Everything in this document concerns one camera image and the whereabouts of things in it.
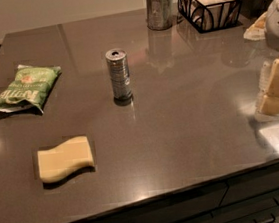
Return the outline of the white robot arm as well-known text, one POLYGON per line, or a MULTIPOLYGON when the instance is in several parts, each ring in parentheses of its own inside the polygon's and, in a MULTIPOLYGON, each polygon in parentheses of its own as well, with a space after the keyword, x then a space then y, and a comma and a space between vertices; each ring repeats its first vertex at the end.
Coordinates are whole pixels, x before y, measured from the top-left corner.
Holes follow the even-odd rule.
MULTIPOLYGON (((267 47, 279 53, 279 0, 273 0, 269 5, 264 34, 267 47)), ((259 87, 256 112, 267 116, 279 115, 279 56, 263 63, 259 87)))

